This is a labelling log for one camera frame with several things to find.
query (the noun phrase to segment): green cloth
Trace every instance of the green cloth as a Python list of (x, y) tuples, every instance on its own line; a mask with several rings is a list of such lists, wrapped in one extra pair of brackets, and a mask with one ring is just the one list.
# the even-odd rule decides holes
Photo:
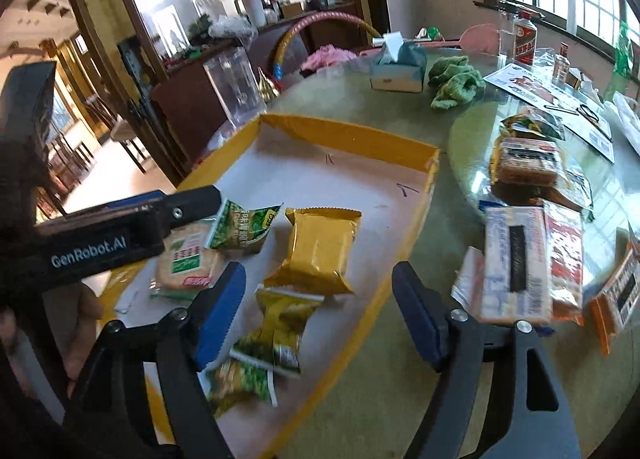
[(466, 73), (453, 76), (445, 83), (431, 102), (431, 108), (447, 110), (452, 106), (464, 105), (476, 97), (478, 88), (484, 89), (486, 84), (480, 71), (472, 69)]
[(429, 80), (430, 86), (439, 87), (442, 84), (447, 83), (457, 74), (470, 73), (474, 68), (471, 65), (450, 65), (444, 71), (444, 73), (434, 76)]
[(440, 86), (431, 107), (442, 110), (470, 102), (476, 97), (478, 87), (486, 87), (482, 74), (469, 65), (468, 56), (436, 60), (429, 71), (429, 85)]
[(469, 66), (469, 57), (468, 56), (451, 56), (449, 58), (440, 58), (436, 60), (436, 63), (433, 64), (433, 67), (429, 71), (429, 84), (433, 86), (438, 86), (449, 81), (449, 78), (455, 76), (455, 74), (450, 74), (449, 78), (443, 79), (444, 74), (447, 69), (451, 66)]

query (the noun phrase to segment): blue gripper pad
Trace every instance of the blue gripper pad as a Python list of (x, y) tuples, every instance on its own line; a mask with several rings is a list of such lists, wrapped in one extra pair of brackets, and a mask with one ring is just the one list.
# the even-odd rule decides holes
[(193, 361), (198, 371), (214, 361), (236, 317), (246, 289), (246, 272), (239, 262), (227, 264), (216, 284), (198, 293), (189, 308)]
[(440, 372), (449, 356), (447, 309), (440, 295), (422, 285), (408, 262), (394, 266), (391, 287), (420, 356)]

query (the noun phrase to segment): small bottle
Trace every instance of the small bottle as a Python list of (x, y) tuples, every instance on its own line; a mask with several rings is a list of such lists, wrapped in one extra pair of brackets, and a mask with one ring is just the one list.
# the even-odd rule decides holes
[(556, 55), (556, 62), (554, 63), (554, 76), (551, 80), (557, 87), (564, 87), (566, 83), (566, 77), (569, 74), (569, 68), (571, 64), (568, 60), (569, 46), (567, 44), (560, 44), (560, 54)]
[(280, 2), (278, 2), (277, 0), (268, 0), (269, 4), (271, 4), (271, 9), (273, 9), (276, 12), (276, 16), (278, 17), (278, 20), (280, 20), (282, 18), (282, 10), (280, 9)]
[(538, 28), (531, 21), (530, 11), (522, 10), (515, 20), (515, 36), (513, 39), (513, 56), (524, 65), (533, 65), (538, 42)]

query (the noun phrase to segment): cardboard box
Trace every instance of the cardboard box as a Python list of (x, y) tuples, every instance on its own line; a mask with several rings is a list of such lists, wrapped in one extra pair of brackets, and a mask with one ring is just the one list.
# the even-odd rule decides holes
[(292, 4), (284, 4), (280, 6), (282, 10), (282, 16), (284, 18), (291, 18), (292, 16), (298, 16), (302, 14), (302, 4), (300, 2), (293, 2)]
[[(225, 438), (235, 457), (273, 458), (277, 444), (312, 412), (356, 355), (391, 294), (393, 266), (409, 258), (422, 231), (439, 153), (435, 146), (362, 125), (264, 114), (240, 128), (180, 184), (179, 190), (215, 184), (247, 208), (322, 204), (362, 212), (347, 270), (356, 295), (344, 295), (349, 298), (341, 298), (338, 309), (318, 309), (309, 320), (301, 354), (307, 372), (278, 391), (277, 417), (270, 407), (246, 410), (241, 403), (225, 413), (230, 429)], [(398, 183), (408, 187), (406, 195)], [(290, 230), (281, 212), (258, 255), (234, 255), (246, 269), (247, 284), (225, 345), (261, 319), (255, 289), (282, 262)], [(154, 270), (151, 260), (113, 273), (100, 296), (103, 323), (118, 317), (135, 327), (155, 322), (174, 308), (167, 299), (149, 301)], [(170, 437), (158, 376), (146, 378), (154, 426)]]

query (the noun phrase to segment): tissue box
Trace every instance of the tissue box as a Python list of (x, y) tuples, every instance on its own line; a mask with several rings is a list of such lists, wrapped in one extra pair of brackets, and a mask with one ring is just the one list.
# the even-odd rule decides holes
[(422, 92), (424, 70), (411, 65), (379, 65), (373, 63), (370, 70), (372, 89), (397, 92)]
[(427, 56), (424, 49), (411, 43), (402, 45), (398, 61), (388, 52), (373, 62), (369, 71), (372, 89), (397, 92), (422, 92), (426, 73)]

